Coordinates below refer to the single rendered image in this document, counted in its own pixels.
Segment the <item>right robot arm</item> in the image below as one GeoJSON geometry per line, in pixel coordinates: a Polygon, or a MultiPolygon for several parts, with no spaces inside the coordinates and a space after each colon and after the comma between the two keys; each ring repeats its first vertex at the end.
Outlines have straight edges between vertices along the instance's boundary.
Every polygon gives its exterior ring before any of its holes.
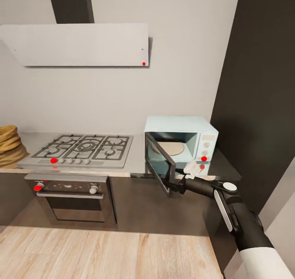
{"type": "Polygon", "coordinates": [[[176,169],[184,175],[178,184],[164,180],[163,184],[180,194],[188,189],[211,199],[215,197],[229,232],[236,240],[248,279],[295,279],[264,234],[257,212],[249,210],[243,203],[237,186],[195,177],[196,166],[195,160],[189,161],[184,169],[176,169]]]}

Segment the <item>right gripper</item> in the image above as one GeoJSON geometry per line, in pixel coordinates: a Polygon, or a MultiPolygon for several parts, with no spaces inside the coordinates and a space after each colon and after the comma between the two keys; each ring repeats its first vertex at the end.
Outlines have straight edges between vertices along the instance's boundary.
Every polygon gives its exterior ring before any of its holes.
{"type": "Polygon", "coordinates": [[[185,175],[187,175],[187,173],[184,173],[183,169],[176,169],[176,172],[183,174],[184,177],[182,178],[181,181],[178,182],[178,184],[173,184],[171,182],[168,181],[162,181],[163,184],[165,184],[168,188],[170,188],[171,190],[173,190],[174,192],[179,191],[180,194],[184,194],[186,189],[201,194],[201,189],[202,189],[202,184],[204,179],[199,178],[199,177],[195,177],[194,179],[185,178],[185,175]]]}

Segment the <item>popcorn bag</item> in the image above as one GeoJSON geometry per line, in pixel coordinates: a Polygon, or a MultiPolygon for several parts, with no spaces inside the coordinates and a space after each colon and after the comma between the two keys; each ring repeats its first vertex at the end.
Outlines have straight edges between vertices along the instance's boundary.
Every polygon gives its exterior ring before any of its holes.
{"type": "Polygon", "coordinates": [[[17,148],[21,143],[15,125],[0,127],[0,154],[17,148]]]}

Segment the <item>microwave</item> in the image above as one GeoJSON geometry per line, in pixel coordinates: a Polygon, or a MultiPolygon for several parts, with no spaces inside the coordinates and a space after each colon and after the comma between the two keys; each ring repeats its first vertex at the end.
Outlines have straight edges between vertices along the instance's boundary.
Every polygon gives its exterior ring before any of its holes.
{"type": "Polygon", "coordinates": [[[145,160],[167,198],[174,184],[176,161],[211,161],[219,131],[202,116],[147,116],[145,160]]]}

